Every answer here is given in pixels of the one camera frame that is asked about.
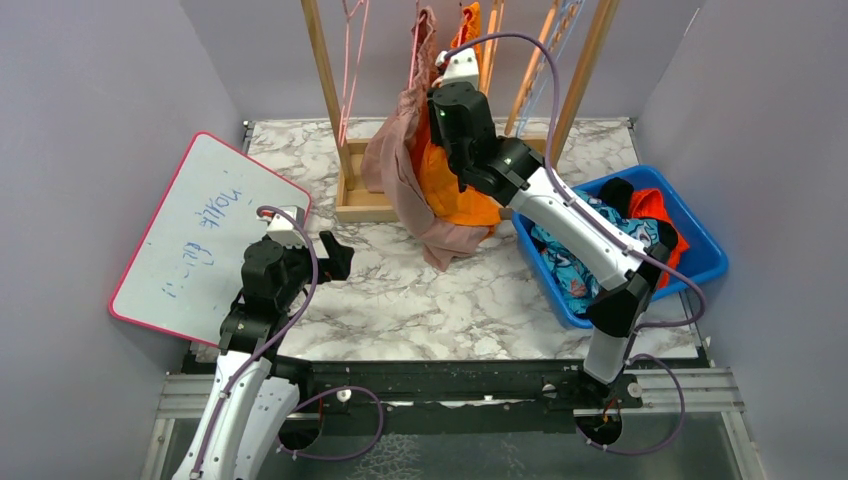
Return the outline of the blue shark print shorts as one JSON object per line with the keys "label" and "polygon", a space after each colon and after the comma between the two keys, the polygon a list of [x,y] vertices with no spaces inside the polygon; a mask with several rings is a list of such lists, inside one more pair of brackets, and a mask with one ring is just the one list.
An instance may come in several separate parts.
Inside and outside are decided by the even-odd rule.
{"label": "blue shark print shorts", "polygon": [[[674,230],[668,231],[670,225],[667,222],[653,218],[632,218],[605,200],[580,190],[576,193],[622,232],[640,240],[646,247],[665,243],[668,239],[671,239],[672,247],[677,245],[677,234]],[[534,225],[530,229],[530,236],[566,309],[577,318],[587,319],[586,310],[601,289],[599,282],[583,262],[547,230]]]}

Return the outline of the black shorts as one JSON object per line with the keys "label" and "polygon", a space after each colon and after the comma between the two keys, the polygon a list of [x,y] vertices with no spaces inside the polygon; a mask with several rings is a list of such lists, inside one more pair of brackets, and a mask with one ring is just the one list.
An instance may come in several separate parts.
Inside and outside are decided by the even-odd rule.
{"label": "black shorts", "polygon": [[614,177],[601,187],[597,198],[606,207],[615,211],[612,217],[613,222],[623,227],[628,235],[637,238],[647,246],[659,243],[669,250],[674,250],[679,243],[679,236],[670,221],[645,214],[635,216],[632,213],[632,206],[636,204],[635,193],[636,190],[631,183]]}

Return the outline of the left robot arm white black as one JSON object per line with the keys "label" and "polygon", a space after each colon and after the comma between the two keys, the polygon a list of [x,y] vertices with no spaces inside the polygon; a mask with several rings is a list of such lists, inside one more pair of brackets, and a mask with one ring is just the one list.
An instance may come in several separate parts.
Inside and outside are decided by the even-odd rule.
{"label": "left robot arm white black", "polygon": [[353,248],[329,231],[319,236],[324,258],[269,236],[245,250],[242,287],[220,328],[212,389],[174,478],[255,478],[285,418],[313,401],[311,363],[277,351],[297,296],[350,274]]}

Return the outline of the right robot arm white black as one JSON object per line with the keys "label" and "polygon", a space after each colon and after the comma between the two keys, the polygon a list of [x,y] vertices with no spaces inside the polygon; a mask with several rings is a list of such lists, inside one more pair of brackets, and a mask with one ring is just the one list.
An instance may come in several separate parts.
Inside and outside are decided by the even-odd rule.
{"label": "right robot arm white black", "polygon": [[662,277],[669,250],[621,231],[550,171],[544,156],[499,136],[486,96],[469,82],[427,93],[431,140],[444,148],[460,191],[467,188],[532,220],[594,276],[600,292],[587,309],[593,326],[577,380],[579,398],[600,407],[617,392],[637,321]]}

